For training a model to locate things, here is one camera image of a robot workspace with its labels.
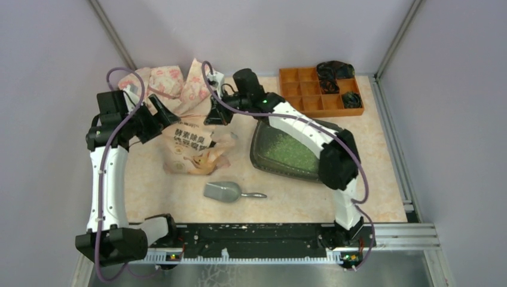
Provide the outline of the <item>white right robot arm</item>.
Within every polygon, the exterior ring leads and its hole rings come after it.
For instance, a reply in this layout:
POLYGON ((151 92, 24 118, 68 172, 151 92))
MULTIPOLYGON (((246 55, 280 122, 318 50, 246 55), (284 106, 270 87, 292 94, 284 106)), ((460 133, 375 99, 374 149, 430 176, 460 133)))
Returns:
POLYGON ((222 89, 222 73, 205 65, 201 67, 201 73, 212 103, 206 124, 226 126, 234 114, 249 115, 286 133, 314 154, 318 159, 318 180, 334 192, 335 231, 332 238, 343 246, 353 246, 361 236, 364 219, 353 204, 361 170, 352 133, 346 129, 327 128, 297 111, 277 93, 266 92, 249 68, 233 75, 237 90, 232 95, 222 89))

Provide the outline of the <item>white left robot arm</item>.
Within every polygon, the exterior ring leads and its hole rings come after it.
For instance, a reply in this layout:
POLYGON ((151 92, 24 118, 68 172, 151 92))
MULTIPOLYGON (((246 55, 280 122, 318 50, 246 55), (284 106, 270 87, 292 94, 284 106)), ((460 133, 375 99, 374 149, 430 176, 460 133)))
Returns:
POLYGON ((135 96, 126 90, 97 94, 99 113, 85 137, 93 174, 92 204, 86 232, 76 236, 75 247, 101 267, 144 259, 157 242, 170 248, 179 240, 168 213, 140 224, 127 219, 124 189, 130 140, 137 137, 144 144, 179 121, 155 94, 148 96, 155 114, 145 103, 136 109, 135 96))

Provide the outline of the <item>silver metal scoop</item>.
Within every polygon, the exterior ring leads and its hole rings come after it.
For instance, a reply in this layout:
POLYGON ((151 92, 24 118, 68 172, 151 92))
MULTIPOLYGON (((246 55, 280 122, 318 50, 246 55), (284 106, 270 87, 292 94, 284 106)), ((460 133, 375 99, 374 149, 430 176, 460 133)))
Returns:
POLYGON ((230 181, 208 182, 204 187, 203 195, 222 203, 234 203, 243 197, 255 199, 268 197, 263 193, 244 193, 239 184, 230 181))

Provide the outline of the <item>pink cat litter bag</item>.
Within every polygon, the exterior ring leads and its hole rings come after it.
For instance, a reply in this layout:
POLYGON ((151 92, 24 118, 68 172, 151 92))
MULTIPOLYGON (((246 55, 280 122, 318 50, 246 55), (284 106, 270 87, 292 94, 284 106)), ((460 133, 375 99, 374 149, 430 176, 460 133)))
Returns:
POLYGON ((163 130, 158 146, 166 173, 210 175, 230 165, 227 154, 237 136, 222 127, 205 125, 204 119, 185 116, 163 130))

